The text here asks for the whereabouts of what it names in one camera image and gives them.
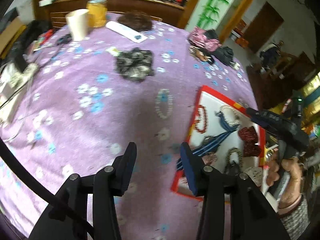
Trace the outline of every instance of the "red bow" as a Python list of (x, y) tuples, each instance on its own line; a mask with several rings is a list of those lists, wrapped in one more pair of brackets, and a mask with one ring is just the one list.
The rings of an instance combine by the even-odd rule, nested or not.
[(257, 157), (260, 155), (261, 149), (258, 143), (258, 135), (253, 126), (244, 127), (238, 132), (241, 140), (244, 141), (243, 157)]

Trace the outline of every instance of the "gray knit sleeve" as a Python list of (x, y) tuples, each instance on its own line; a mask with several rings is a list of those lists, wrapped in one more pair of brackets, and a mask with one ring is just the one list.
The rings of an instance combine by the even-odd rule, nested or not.
[(297, 240), (301, 236), (309, 225), (308, 204), (304, 196), (295, 210), (281, 216), (281, 221), (291, 240)]

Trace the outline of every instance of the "floor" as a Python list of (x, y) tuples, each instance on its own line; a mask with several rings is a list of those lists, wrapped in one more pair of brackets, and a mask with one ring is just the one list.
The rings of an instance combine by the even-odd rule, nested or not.
[(230, 38), (225, 40), (223, 46), (228, 46), (233, 50), (234, 57), (240, 61), (244, 69), (246, 69), (250, 64), (261, 62), (261, 59), (257, 55), (253, 54), (248, 48), (242, 48)]

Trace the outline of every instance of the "table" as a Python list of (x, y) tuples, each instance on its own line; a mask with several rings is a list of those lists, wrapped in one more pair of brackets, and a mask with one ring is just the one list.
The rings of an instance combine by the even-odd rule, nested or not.
[[(48, 42), (55, 44), (66, 33), (67, 26)], [(218, 60), (213, 66), (197, 62), (189, 55), (186, 31), (154, 22), (153, 30), (145, 35), (149, 39), (136, 44), (103, 27), (81, 42), (64, 46), (56, 56), (57, 47), (42, 49), (35, 55), (42, 68), (13, 124), (3, 129), (2, 138), (20, 127), (31, 97), (21, 132), (8, 147), (52, 193), (70, 174), (94, 174), (123, 154), (130, 141), (135, 142), (138, 156), (129, 189), (123, 197), (115, 197), (122, 239), (192, 240), (202, 204), (176, 195), (170, 186), (196, 91), (208, 85), (245, 106), (257, 105), (243, 68), (235, 71)], [(105, 51), (110, 46), (153, 51), (155, 76), (141, 83), (124, 80), (114, 71), (115, 58)], [(173, 111), (167, 119), (155, 111), (160, 89), (168, 89), (173, 98)], [(167, 99), (162, 96), (163, 112)], [(46, 203), (3, 162), (0, 167), (4, 212), (28, 236)]]

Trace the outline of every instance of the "green bamboo decoration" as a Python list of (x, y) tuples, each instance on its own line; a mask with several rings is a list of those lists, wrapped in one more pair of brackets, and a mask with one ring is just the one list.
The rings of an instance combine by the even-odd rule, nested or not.
[(197, 26), (206, 29), (208, 26), (213, 24), (214, 22), (218, 22), (220, 17), (220, 9), (219, 6), (222, 4), (229, 4), (228, 0), (207, 0), (206, 5), (204, 5), (204, 9), (202, 14), (199, 17)]

